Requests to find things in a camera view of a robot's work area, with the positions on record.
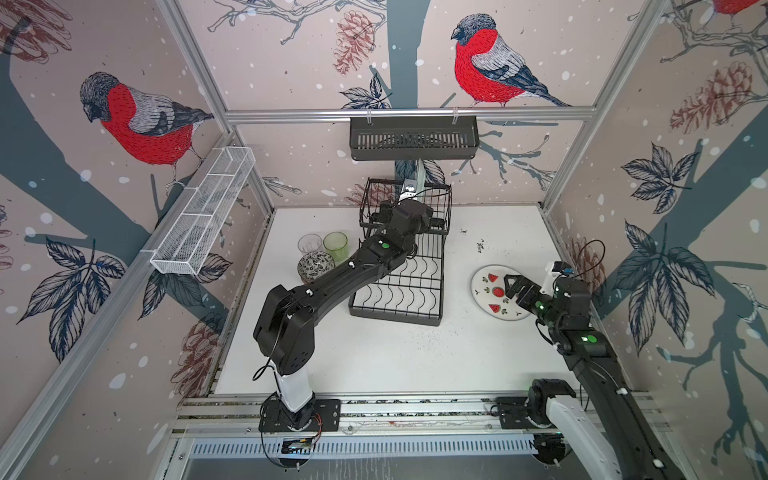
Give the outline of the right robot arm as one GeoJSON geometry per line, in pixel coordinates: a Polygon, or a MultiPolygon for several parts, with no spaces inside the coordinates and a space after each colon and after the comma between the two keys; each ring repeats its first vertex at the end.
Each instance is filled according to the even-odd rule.
{"type": "Polygon", "coordinates": [[[590,325],[591,294],[576,277],[542,287],[522,275],[504,278],[505,295],[547,328],[549,339],[591,401],[594,424],[564,381],[538,379],[527,410],[554,426],[593,479],[681,479],[684,474],[653,432],[625,381],[608,339],[590,325]]]}

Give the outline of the pink floral bowl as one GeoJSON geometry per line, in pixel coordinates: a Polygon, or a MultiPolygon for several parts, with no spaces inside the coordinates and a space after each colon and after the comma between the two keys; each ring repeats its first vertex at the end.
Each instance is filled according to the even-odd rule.
{"type": "Polygon", "coordinates": [[[315,250],[302,256],[297,272],[304,284],[309,284],[335,268],[333,257],[322,250],[315,250]]]}

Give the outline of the green plate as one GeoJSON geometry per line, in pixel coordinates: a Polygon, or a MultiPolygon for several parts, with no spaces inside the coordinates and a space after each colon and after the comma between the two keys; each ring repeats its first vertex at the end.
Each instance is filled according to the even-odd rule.
{"type": "Polygon", "coordinates": [[[414,173],[414,179],[413,179],[414,191],[416,193],[419,193],[424,189],[424,184],[426,180],[426,169],[425,169],[423,160],[416,161],[414,165],[416,168],[414,173]]]}

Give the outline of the white plate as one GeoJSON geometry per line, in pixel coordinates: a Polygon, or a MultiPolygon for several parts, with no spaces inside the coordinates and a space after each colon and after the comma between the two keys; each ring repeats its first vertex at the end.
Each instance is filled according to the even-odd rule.
{"type": "Polygon", "coordinates": [[[476,304],[487,314],[503,321],[520,321],[530,313],[506,296],[505,277],[519,272],[503,265],[481,267],[472,277],[471,293],[476,304]]]}

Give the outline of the green glass tumbler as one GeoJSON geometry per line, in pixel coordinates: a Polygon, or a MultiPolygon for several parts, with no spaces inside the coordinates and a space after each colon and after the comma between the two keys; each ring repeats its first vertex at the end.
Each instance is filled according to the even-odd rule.
{"type": "Polygon", "coordinates": [[[335,231],[323,238],[323,248],[333,258],[336,265],[349,257],[349,240],[345,233],[335,231]]]}

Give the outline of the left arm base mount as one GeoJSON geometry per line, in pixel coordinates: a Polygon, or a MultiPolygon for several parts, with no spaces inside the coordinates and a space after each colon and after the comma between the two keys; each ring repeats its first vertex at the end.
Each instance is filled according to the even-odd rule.
{"type": "Polygon", "coordinates": [[[341,417],[341,401],[317,400],[313,396],[298,412],[292,412],[274,392],[262,403],[259,416],[260,433],[336,432],[341,417]]]}

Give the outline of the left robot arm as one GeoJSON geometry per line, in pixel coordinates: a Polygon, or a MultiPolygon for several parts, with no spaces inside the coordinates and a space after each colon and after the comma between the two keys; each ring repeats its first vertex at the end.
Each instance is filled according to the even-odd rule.
{"type": "Polygon", "coordinates": [[[418,251],[418,236],[446,225],[415,198],[382,205],[374,219],[375,230],[349,259],[306,285],[272,288],[258,317],[253,338],[273,368],[280,406],[301,425],[313,414],[315,394],[305,366],[315,350],[316,325],[352,294],[404,264],[418,251]]]}

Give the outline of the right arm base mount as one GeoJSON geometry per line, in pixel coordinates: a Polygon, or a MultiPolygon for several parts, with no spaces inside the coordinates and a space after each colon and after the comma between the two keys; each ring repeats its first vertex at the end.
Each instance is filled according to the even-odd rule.
{"type": "Polygon", "coordinates": [[[546,405],[557,396],[576,394],[572,387],[561,379],[535,379],[525,396],[497,397],[491,412],[500,420],[502,429],[552,428],[547,416],[546,405]]]}

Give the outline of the clear glass tumbler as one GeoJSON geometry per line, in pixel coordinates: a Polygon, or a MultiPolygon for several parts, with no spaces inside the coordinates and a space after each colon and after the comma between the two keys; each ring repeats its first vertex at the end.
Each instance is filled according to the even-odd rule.
{"type": "Polygon", "coordinates": [[[303,235],[297,242],[297,248],[303,255],[322,251],[323,239],[319,235],[313,233],[303,235]]]}

